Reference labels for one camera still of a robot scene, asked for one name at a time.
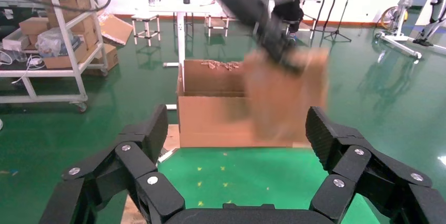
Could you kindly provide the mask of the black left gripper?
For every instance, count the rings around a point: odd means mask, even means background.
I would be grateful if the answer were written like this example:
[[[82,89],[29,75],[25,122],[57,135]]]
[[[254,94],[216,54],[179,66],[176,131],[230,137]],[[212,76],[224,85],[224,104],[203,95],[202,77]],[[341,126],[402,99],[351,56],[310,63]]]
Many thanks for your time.
[[[270,13],[264,0],[218,0],[245,26],[253,29],[253,37],[266,50],[269,58],[284,70],[301,75],[306,69],[302,51],[292,49],[286,33],[281,30],[280,20]],[[273,0],[276,4],[296,0]]]

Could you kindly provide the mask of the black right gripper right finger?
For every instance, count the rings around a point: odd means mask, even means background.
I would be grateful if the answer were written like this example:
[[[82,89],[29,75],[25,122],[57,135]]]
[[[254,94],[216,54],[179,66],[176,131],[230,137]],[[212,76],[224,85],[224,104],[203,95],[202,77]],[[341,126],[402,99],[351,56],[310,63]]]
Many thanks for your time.
[[[309,108],[306,137],[328,173],[309,209],[340,223],[362,195],[390,223],[445,223],[445,200],[424,173],[376,150],[355,128]]]

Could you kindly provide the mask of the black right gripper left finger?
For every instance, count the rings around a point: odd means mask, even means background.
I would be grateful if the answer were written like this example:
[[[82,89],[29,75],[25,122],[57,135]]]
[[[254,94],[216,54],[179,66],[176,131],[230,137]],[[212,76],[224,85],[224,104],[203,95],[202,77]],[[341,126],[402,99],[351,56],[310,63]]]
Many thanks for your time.
[[[157,168],[168,133],[165,105],[151,117],[127,125],[109,147],[68,167],[40,223],[95,223],[112,197],[128,192],[147,223],[166,223],[185,200]]]

